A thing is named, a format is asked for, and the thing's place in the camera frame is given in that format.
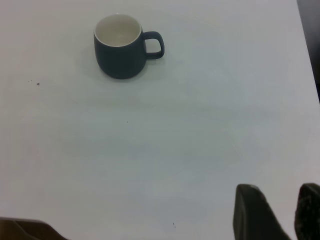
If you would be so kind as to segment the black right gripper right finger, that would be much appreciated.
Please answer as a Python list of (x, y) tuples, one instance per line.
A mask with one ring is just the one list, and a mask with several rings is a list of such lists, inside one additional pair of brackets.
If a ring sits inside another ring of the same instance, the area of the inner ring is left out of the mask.
[(320, 186), (304, 183), (299, 190), (294, 229), (298, 240), (320, 239)]

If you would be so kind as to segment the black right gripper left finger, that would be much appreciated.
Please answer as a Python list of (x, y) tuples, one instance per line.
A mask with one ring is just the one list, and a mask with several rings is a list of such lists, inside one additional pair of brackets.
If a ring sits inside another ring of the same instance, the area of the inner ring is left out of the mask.
[(255, 185), (239, 184), (235, 191), (233, 232), (236, 240), (288, 240), (265, 195)]

